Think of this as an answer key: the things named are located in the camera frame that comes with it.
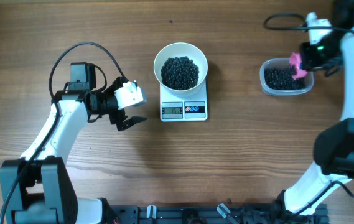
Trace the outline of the pink scoop blue handle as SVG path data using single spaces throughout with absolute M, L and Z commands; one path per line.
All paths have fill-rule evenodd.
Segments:
M 307 75 L 307 70 L 302 68 L 302 58 L 300 53 L 293 52 L 289 59 L 289 65 L 295 70 L 295 74 L 292 75 L 294 80 L 305 78 Z

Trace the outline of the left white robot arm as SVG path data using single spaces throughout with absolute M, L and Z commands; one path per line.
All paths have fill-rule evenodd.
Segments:
M 54 94 L 51 111 L 39 135 L 20 158 L 0 168 L 3 206 L 0 223 L 119 223 L 119 215 L 105 198 L 78 198 L 66 161 L 78 133 L 94 116 L 107 115 L 118 131 L 143 122 L 128 118 L 125 108 L 146 102 L 144 90 L 120 75 L 96 87 L 92 63 L 72 63 L 70 81 Z

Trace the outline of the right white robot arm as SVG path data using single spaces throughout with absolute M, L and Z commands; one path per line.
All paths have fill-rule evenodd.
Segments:
M 323 70 L 327 77 L 342 67 L 344 102 L 340 121 L 317 136 L 313 163 L 281 192 L 278 218 L 284 222 L 313 217 L 322 200 L 338 187 L 354 198 L 354 0 L 334 1 L 330 21 L 314 13 L 303 20 L 298 30 L 307 32 L 309 41 L 300 47 L 298 67 Z

